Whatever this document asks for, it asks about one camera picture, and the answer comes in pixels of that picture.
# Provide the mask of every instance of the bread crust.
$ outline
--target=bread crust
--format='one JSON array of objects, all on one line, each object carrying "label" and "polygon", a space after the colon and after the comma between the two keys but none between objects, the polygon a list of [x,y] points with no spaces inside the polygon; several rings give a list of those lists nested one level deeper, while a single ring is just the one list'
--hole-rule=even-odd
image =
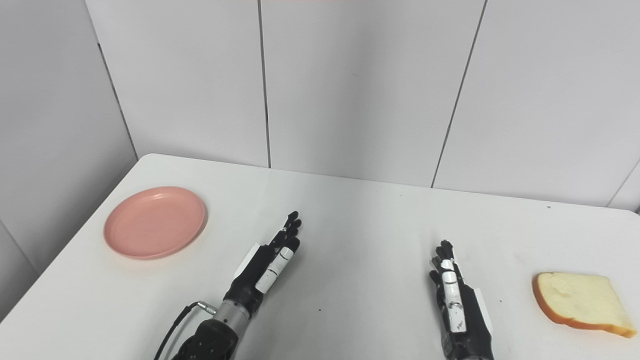
[{"label": "bread crust", "polygon": [[540,306],[540,309],[549,318],[549,320],[555,323],[565,324],[567,326],[570,326],[576,329],[604,330],[607,332],[611,332],[613,334],[624,336],[625,338],[633,338],[634,335],[636,335],[636,330],[634,329],[627,329],[627,328],[612,325],[609,323],[598,323],[598,324],[584,323],[584,322],[577,321],[574,318],[566,318],[566,317],[560,316],[555,311],[553,311],[553,309],[551,309],[551,307],[545,301],[545,298],[542,296],[542,292],[540,291],[540,284],[538,282],[538,278],[540,277],[541,274],[551,274],[551,273],[542,272],[533,277],[533,282],[532,282],[533,296],[536,298],[536,302],[538,303],[538,306]]}]

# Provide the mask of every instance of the robotic hand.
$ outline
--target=robotic hand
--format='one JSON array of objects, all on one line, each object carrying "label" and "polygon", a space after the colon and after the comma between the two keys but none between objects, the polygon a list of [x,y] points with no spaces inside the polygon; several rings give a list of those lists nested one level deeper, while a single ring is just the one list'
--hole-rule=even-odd
[{"label": "robotic hand", "polygon": [[249,325],[249,320],[260,307],[264,294],[269,291],[300,246],[296,235],[301,224],[298,212],[292,212],[268,245],[256,245],[252,249],[253,253],[247,255],[247,258],[250,257],[249,262],[231,283],[218,309],[203,302],[195,302],[186,307],[165,337],[156,360],[173,329],[194,306],[200,306],[214,316],[198,326],[195,334],[182,344],[173,360],[229,360]]},{"label": "robotic hand", "polygon": [[431,261],[436,270],[429,276],[436,283],[436,299],[442,311],[445,356],[448,360],[493,360],[491,325],[482,294],[465,284],[450,242],[442,241],[436,254]]}]

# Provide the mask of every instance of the black cable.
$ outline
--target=black cable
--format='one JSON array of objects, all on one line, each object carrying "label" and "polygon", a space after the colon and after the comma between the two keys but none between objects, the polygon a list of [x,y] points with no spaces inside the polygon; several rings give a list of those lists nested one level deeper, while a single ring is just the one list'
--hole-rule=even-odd
[{"label": "black cable", "polygon": [[171,325],[171,328],[169,329],[169,332],[167,332],[166,336],[164,336],[164,339],[162,340],[162,343],[160,344],[160,347],[158,348],[158,352],[156,352],[156,356],[154,357],[154,360],[159,360],[160,359],[160,355],[162,354],[162,350],[164,350],[164,346],[166,345],[166,342],[169,341],[169,338],[171,338],[171,334],[173,334],[173,331],[175,330],[175,328],[178,327],[178,325],[184,320],[184,318],[197,305],[198,305],[198,302],[196,301],[193,304],[184,307],[184,309],[182,310],[180,315],[178,315],[178,317],[173,322],[173,325]]}]

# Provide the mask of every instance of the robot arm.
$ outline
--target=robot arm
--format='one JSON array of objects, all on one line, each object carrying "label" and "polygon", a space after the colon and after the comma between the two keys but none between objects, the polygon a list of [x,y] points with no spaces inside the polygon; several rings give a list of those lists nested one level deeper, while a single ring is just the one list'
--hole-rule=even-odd
[{"label": "robot arm", "polygon": [[465,284],[447,240],[436,248],[429,276],[436,284],[436,300],[445,332],[442,348],[448,360],[493,360],[488,314],[479,291]]},{"label": "robot arm", "polygon": [[301,224],[298,212],[294,211],[273,240],[255,250],[244,270],[232,281],[220,307],[215,312],[211,311],[214,312],[213,318],[198,326],[173,360],[231,358],[249,320],[262,304],[264,294],[300,246],[296,235]]}]

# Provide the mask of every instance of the pink plate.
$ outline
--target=pink plate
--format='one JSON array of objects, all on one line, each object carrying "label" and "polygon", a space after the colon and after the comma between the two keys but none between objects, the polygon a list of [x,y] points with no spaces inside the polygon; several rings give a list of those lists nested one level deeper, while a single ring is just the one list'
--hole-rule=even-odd
[{"label": "pink plate", "polygon": [[202,200],[176,186],[131,195],[111,212],[104,239],[116,252],[135,259],[157,259],[185,247],[205,220]]}]

